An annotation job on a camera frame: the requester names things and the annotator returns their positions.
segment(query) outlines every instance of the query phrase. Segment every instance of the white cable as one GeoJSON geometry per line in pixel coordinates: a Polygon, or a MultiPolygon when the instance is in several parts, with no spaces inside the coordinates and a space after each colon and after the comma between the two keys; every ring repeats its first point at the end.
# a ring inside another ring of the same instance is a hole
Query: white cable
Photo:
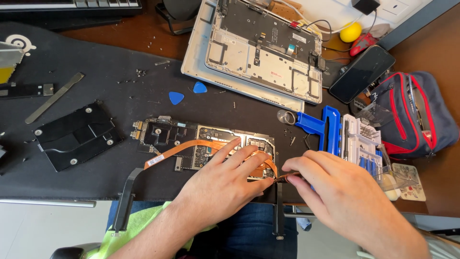
{"type": "MultiPolygon", "coordinates": [[[[310,24],[311,22],[308,21],[298,10],[297,8],[295,8],[294,6],[288,4],[287,2],[283,1],[283,0],[272,0],[272,1],[275,1],[275,2],[280,2],[280,3],[283,3],[285,5],[287,5],[288,7],[292,8],[300,17],[302,17],[302,19],[304,19],[307,24],[310,24]]],[[[340,32],[341,30],[345,29],[345,28],[348,28],[350,27],[352,24],[354,24],[357,20],[359,20],[364,14],[361,14],[358,18],[356,18],[354,21],[352,21],[349,25],[345,26],[345,27],[342,27],[338,30],[335,30],[335,31],[332,31],[332,32],[328,32],[328,31],[324,31],[324,30],[321,30],[319,29],[315,24],[312,24],[310,25],[311,28],[313,28],[314,30],[318,31],[318,32],[322,32],[322,33],[336,33],[336,32],[340,32]]]]}

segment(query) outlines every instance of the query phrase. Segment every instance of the leg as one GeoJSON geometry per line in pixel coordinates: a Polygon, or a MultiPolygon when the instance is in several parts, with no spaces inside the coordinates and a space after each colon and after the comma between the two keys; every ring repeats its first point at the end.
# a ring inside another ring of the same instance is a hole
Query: leg
{"type": "Polygon", "coordinates": [[[285,218],[286,235],[277,240],[272,235],[273,205],[249,203],[218,226],[220,248],[228,258],[297,258],[296,221],[285,218]]]}
{"type": "MultiPolygon", "coordinates": [[[[156,206],[162,206],[164,203],[165,203],[164,201],[133,201],[132,207],[131,207],[131,214],[144,210],[144,209],[148,209],[148,208],[152,208],[156,206]]],[[[117,206],[118,206],[118,201],[114,200],[112,202],[112,205],[110,206],[109,218],[107,219],[107,228],[105,229],[105,232],[109,230],[109,227],[114,222],[117,206]]]]}

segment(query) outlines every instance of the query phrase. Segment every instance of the blue bag with red zipper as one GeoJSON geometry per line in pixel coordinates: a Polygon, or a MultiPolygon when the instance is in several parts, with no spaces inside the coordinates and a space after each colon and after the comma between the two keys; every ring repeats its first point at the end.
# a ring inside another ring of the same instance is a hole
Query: blue bag with red zipper
{"type": "Polygon", "coordinates": [[[393,113],[394,120],[378,128],[391,158],[430,156],[458,141],[459,127],[433,75],[394,72],[380,82],[371,92],[371,100],[393,113]]]}

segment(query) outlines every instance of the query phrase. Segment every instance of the green cloth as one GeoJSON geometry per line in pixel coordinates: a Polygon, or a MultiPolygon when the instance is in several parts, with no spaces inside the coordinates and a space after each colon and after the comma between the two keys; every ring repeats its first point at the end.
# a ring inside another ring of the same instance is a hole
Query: green cloth
{"type": "MultiPolygon", "coordinates": [[[[115,253],[118,249],[128,243],[132,238],[137,236],[152,220],[160,214],[162,210],[166,208],[171,202],[167,201],[163,206],[148,208],[145,210],[138,211],[129,216],[128,226],[125,232],[120,232],[119,237],[113,237],[111,234],[115,231],[107,231],[104,239],[102,240],[99,251],[91,256],[91,259],[105,259],[111,254],[115,253]]],[[[208,231],[214,228],[216,225],[205,228],[203,231],[208,231]]],[[[191,238],[182,248],[190,250],[192,246],[193,238],[191,238]]]]}

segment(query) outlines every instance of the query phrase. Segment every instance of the metal spudger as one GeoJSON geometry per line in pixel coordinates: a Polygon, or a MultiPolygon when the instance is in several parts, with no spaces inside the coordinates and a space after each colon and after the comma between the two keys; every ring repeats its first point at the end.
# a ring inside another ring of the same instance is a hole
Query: metal spudger
{"type": "Polygon", "coordinates": [[[40,106],[40,108],[38,108],[34,113],[32,113],[32,115],[30,115],[26,119],[26,123],[30,124],[34,122],[44,111],[46,111],[55,101],[61,98],[61,96],[63,96],[65,92],[67,92],[75,83],[80,81],[84,76],[85,75],[83,75],[82,73],[76,73],[75,76],[73,76],[67,84],[61,87],[61,89],[59,89],[59,91],[57,91],[53,96],[51,96],[51,98],[49,98],[48,101],[46,101],[46,103],[44,103],[42,106],[40,106]]]}

